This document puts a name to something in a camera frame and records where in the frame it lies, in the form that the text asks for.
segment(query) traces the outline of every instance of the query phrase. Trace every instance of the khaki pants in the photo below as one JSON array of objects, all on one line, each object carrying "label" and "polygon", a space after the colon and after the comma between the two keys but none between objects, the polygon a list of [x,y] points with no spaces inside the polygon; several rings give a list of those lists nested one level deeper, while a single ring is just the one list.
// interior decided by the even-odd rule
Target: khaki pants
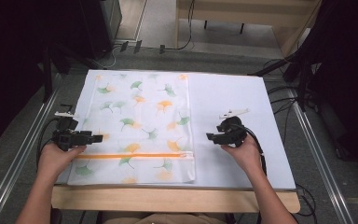
[{"label": "khaki pants", "polygon": [[220,213],[103,212],[103,224],[226,224]]}]

